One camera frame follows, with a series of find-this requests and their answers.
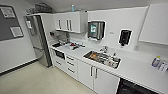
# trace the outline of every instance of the cabinet handle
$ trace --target cabinet handle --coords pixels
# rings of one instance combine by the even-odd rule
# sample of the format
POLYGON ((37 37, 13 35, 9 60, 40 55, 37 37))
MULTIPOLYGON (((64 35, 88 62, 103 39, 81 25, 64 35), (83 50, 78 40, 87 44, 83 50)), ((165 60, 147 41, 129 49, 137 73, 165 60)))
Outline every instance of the cabinet handle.
POLYGON ((60 27, 60 29, 61 29, 61 23, 60 23, 60 20, 59 20, 59 27, 60 27))
POLYGON ((93 68, 93 66, 91 67, 91 76, 92 76, 92 68, 93 68))
POLYGON ((68 26, 68 20, 67 20, 67 29, 69 30, 69 26, 68 26))
POLYGON ((70 65, 72 65, 72 66, 74 66, 74 64, 72 64, 72 63, 69 63, 69 62, 67 62, 68 64, 70 64, 70 65))
POLYGON ((70 72, 72 72, 72 73, 75 73, 75 71, 73 71, 73 70, 71 70, 71 69, 69 69, 69 68, 68 68, 68 70, 69 70, 70 72))
POLYGON ((95 75, 95 79, 97 78, 97 69, 96 69, 96 75, 95 75))
POLYGON ((57 62, 57 61, 56 61, 56 63, 58 63, 59 65, 61 65, 61 63, 59 63, 59 62, 57 62))
POLYGON ((69 20, 69 23, 70 23, 70 30, 72 31, 72 27, 71 27, 71 20, 69 20))
POLYGON ((70 57, 67 57, 68 59, 70 59, 70 60, 74 60, 74 59, 72 59, 72 58, 70 58, 70 57))

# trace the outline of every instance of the door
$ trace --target door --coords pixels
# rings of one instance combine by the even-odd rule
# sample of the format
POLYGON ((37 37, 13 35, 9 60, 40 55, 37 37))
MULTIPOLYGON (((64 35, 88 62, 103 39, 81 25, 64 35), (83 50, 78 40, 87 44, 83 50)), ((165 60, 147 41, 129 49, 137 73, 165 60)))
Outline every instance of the door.
POLYGON ((32 45, 38 61, 44 66, 51 66, 51 59, 48 52, 48 48, 43 29, 43 24, 40 16, 27 16, 27 26, 30 31, 29 35, 32 41, 32 45))
POLYGON ((78 80, 93 90, 93 66, 78 60, 78 80))
POLYGON ((33 44, 33 47, 43 49, 43 43, 41 40, 41 35, 37 26, 37 18, 36 16, 27 16, 27 26, 30 32, 30 38, 33 44))
POLYGON ((56 30, 61 30, 61 15, 54 14, 54 22, 56 30))
POLYGON ((116 94, 120 78, 95 68, 94 91, 98 94, 116 94))
POLYGON ((80 12, 69 13, 70 32, 80 32, 80 12))
POLYGON ((69 31, 69 14, 68 13, 61 13, 61 30, 69 31))

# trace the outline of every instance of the oven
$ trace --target oven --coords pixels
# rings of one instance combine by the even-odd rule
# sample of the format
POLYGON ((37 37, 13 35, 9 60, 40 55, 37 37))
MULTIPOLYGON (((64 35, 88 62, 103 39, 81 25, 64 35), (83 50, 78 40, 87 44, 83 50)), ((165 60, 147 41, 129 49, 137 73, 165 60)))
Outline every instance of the oven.
POLYGON ((116 94, 158 94, 130 81, 120 79, 116 94))
POLYGON ((55 54, 57 57, 60 57, 61 59, 64 59, 65 60, 65 55, 63 52, 60 52, 58 50, 55 50, 55 54))

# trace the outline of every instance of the stainless steel refrigerator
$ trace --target stainless steel refrigerator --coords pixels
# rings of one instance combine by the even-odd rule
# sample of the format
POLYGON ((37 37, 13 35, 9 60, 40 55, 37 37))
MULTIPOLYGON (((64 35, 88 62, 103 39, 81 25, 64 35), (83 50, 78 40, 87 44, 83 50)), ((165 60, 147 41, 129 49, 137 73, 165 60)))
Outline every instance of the stainless steel refrigerator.
POLYGON ((41 16, 25 16, 25 20, 38 61, 46 67, 52 66, 41 16))

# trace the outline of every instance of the bulletin board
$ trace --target bulletin board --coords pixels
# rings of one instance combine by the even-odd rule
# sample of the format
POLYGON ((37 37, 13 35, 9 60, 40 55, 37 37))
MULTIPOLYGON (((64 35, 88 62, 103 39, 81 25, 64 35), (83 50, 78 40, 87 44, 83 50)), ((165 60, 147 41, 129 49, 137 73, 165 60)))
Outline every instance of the bulletin board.
POLYGON ((14 8, 0 5, 0 41, 23 37, 14 8))

